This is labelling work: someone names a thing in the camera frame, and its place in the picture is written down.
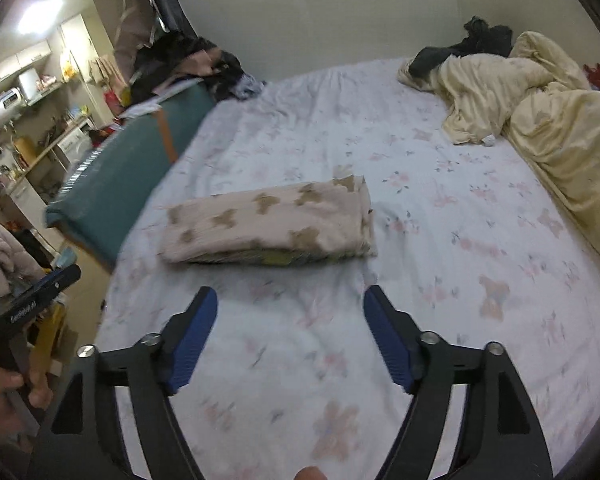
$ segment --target folded towel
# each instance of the folded towel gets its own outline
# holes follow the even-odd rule
[[[302,264],[376,253],[363,177],[190,200],[168,211],[169,262]]]

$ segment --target metal screw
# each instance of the metal screw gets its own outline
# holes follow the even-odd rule
[[[420,341],[428,345],[436,345],[440,342],[440,336],[435,332],[423,332],[420,334]]]
[[[78,357],[91,357],[93,353],[96,351],[96,347],[93,345],[85,345],[78,348],[77,355]]]
[[[487,345],[487,350],[493,355],[504,354],[504,346],[502,346],[500,343],[496,343],[495,341],[492,341]]]
[[[145,336],[142,336],[140,342],[146,346],[154,346],[157,345],[161,340],[160,334],[151,333]]]

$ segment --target kitchen counter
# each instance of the kitchen counter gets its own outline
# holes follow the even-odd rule
[[[27,171],[25,171],[21,176],[19,176],[18,179],[8,187],[8,189],[6,190],[6,194],[10,195],[16,189],[16,187],[18,187],[18,184],[21,183],[24,179],[26,179],[27,175],[36,167],[36,164],[43,160],[49,154],[49,152],[56,147],[58,142],[62,141],[68,134],[70,134],[76,128],[81,128],[82,126],[84,126],[88,120],[89,117],[83,115],[80,118],[75,119],[69,124],[67,124],[66,128],[64,129],[64,132],[62,132],[62,134],[57,139],[50,142],[49,145],[44,150],[42,150],[42,152],[36,157],[36,160],[34,160],[29,165]]]

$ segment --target orange strap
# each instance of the orange strap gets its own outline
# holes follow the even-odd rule
[[[169,162],[173,164],[176,160],[178,160],[178,152],[173,147],[173,137],[171,137],[171,130],[169,129],[169,121],[167,121],[167,116],[164,114],[164,110],[162,108],[160,108],[157,112],[154,112],[153,116],[158,123],[158,130],[160,130],[164,151],[167,152],[167,158],[169,159]]]

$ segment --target white floral bed sheet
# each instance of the white floral bed sheet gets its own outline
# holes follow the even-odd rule
[[[560,216],[511,145],[454,146],[445,106],[395,80],[399,60],[322,70],[223,102],[154,190],[118,259],[98,334],[133,344],[198,288],[219,313],[172,403],[208,480],[372,480],[410,398],[392,383],[362,313],[379,283],[423,330],[502,341],[538,412],[554,471],[600,414],[600,257]],[[189,198],[363,174],[379,256],[296,268],[165,264],[166,209]],[[446,472],[456,387],[432,478]],[[149,477],[128,395],[134,471]]]

